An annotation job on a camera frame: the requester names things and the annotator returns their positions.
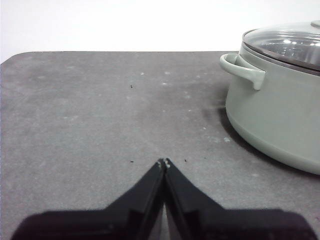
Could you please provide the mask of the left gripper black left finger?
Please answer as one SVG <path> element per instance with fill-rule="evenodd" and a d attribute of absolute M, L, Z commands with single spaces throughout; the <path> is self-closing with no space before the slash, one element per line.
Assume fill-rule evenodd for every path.
<path fill-rule="evenodd" d="M 147 240 L 163 208 L 165 163 L 159 159 L 104 209 L 46 211 L 25 218 L 14 240 Z"/>

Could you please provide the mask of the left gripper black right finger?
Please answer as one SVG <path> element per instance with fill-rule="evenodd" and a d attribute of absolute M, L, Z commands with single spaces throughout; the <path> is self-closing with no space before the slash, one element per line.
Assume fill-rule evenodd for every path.
<path fill-rule="evenodd" d="M 226 209 L 166 158 L 165 205 L 170 236 L 179 240 L 315 240 L 306 219 L 282 209 Z"/>

